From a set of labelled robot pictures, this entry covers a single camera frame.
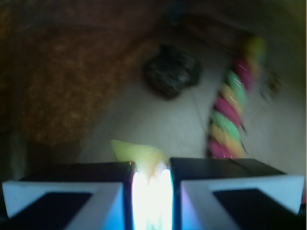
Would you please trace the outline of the gripper left finger with pad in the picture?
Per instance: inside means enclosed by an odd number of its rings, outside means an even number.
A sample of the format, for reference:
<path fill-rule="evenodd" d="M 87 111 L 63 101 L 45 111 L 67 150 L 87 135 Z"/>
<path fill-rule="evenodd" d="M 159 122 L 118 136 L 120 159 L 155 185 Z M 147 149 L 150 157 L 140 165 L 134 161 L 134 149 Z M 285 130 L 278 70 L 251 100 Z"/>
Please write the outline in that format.
<path fill-rule="evenodd" d="M 131 230 L 135 163 L 55 165 L 2 183 L 4 230 Z"/>

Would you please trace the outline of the gripper right finger with pad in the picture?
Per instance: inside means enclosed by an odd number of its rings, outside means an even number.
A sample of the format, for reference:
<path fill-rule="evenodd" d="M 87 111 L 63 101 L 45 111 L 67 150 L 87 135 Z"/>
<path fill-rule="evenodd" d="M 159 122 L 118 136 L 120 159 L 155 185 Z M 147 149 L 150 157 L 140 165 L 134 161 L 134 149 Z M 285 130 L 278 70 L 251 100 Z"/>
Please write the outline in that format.
<path fill-rule="evenodd" d="M 170 159 L 175 230 L 302 230 L 304 177 L 255 159 Z"/>

